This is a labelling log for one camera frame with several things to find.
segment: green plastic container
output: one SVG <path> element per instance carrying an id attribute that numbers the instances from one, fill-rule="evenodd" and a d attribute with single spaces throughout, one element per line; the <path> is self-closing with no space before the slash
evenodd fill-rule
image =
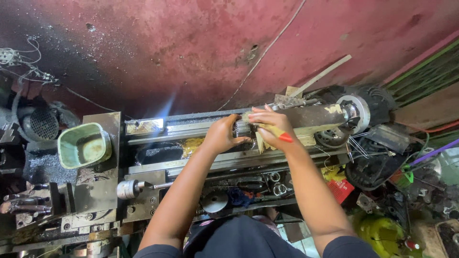
<path id="1" fill-rule="evenodd" d="M 112 155 L 110 137 L 98 123 L 85 123 L 62 132 L 57 139 L 59 161 L 64 168 L 85 168 Z"/>

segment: black cloth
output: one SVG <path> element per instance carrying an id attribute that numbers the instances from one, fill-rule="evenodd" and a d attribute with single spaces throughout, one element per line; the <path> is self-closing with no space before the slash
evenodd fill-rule
<path id="1" fill-rule="evenodd" d="M 183 252 L 169 245 L 152 245 L 134 258 L 307 258 L 265 224 L 247 216 L 195 224 Z M 323 258 L 378 258 L 371 246 L 353 236 L 340 236 Z"/>

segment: lathe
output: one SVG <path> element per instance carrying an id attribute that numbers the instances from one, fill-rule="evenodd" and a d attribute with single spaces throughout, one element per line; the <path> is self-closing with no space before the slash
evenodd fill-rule
<path id="1" fill-rule="evenodd" d="M 366 92 L 342 95 L 328 103 L 324 99 L 276 95 L 271 106 L 287 115 L 318 168 L 349 162 L 349 136 L 379 123 L 381 114 L 388 114 Z M 129 121 L 123 121 L 120 112 L 85 116 L 83 123 L 98 123 L 110 136 L 111 157 L 95 166 L 79 168 L 74 182 L 28 184 L 25 191 L 3 196 L 2 221 L 12 221 L 15 227 L 3 229 L 0 253 L 79 245 L 74 249 L 76 256 L 108 256 L 121 236 L 145 229 L 210 125 L 248 110 Z M 14 129 L 5 126 L 0 143 L 6 137 L 19 137 Z M 282 151 L 263 142 L 256 128 L 241 120 L 234 124 L 234 136 L 249 136 L 252 142 L 217 156 L 194 221 L 261 207 L 296 205 Z M 231 191 L 235 188 L 247 193 L 250 201 L 232 202 Z"/>

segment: gear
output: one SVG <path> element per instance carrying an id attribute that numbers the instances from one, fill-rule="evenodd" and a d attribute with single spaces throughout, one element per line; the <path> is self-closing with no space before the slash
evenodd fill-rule
<path id="1" fill-rule="evenodd" d="M 234 124 L 234 128 L 235 128 L 236 137 L 241 137 L 241 136 L 250 137 L 250 133 L 252 132 L 250 129 L 250 124 L 242 120 L 236 121 L 236 123 Z"/>

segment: hand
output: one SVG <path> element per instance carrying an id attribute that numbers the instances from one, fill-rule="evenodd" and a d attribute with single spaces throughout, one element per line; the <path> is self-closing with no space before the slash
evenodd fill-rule
<path id="1" fill-rule="evenodd" d="M 241 143 L 251 141 L 250 137 L 233 137 L 233 124 L 240 115 L 231 114 L 214 122 L 207 131 L 206 138 L 201 146 L 218 155 Z"/>
<path id="2" fill-rule="evenodd" d="M 276 138 L 272 133 L 267 131 L 263 128 L 258 128 L 258 132 L 260 133 L 263 140 L 265 140 L 269 145 L 282 150 L 285 152 L 287 149 L 297 146 L 298 144 L 301 145 L 300 141 L 293 132 L 293 128 L 288 121 L 288 118 L 284 114 L 279 114 L 273 111 L 273 109 L 265 105 L 265 109 L 259 109 L 256 107 L 252 108 L 253 114 L 249 115 L 249 122 L 250 123 L 267 123 L 275 125 L 277 128 L 284 130 L 287 132 L 293 139 L 292 143 L 280 140 Z"/>

